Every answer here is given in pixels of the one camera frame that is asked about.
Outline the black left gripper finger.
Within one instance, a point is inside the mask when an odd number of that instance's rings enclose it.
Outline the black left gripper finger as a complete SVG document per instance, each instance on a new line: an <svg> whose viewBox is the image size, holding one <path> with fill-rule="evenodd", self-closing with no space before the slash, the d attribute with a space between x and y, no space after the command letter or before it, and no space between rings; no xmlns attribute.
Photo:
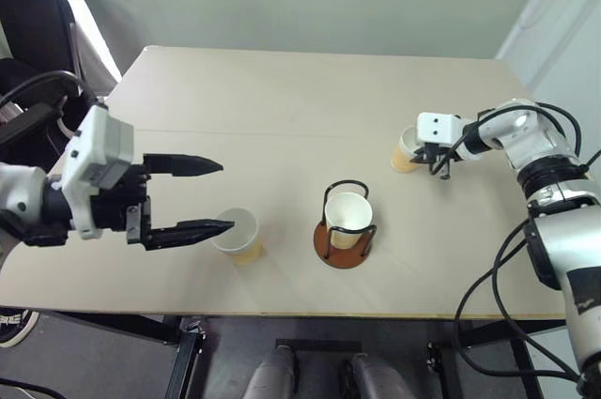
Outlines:
<svg viewBox="0 0 601 399"><path fill-rule="evenodd" d="M147 251L185 247L215 238L234 226L232 221L210 219L179 222L168 228L147 226L141 232L141 244Z"/></svg>
<svg viewBox="0 0 601 399"><path fill-rule="evenodd" d="M181 154L144 154L143 165L149 174L180 177L204 176L223 170L216 161Z"/></svg>

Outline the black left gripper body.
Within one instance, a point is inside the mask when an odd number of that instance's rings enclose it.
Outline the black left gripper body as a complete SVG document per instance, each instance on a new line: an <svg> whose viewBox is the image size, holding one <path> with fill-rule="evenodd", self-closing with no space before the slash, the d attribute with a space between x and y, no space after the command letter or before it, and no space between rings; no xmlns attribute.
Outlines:
<svg viewBox="0 0 601 399"><path fill-rule="evenodd" d="M151 175L143 164L131 165L113 188L91 197L94 224L124 232L129 244L146 246L151 232L151 201L146 183Z"/></svg>

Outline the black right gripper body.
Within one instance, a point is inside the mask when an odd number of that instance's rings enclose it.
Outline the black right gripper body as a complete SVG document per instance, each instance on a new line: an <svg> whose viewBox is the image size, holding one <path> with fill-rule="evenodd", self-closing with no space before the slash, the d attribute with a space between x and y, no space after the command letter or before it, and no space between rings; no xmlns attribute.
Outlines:
<svg viewBox="0 0 601 399"><path fill-rule="evenodd" d="M440 170L442 165L453 160L453 152L449 147L435 143L424 143L423 146L414 151L416 154L424 153L429 170Z"/></svg>

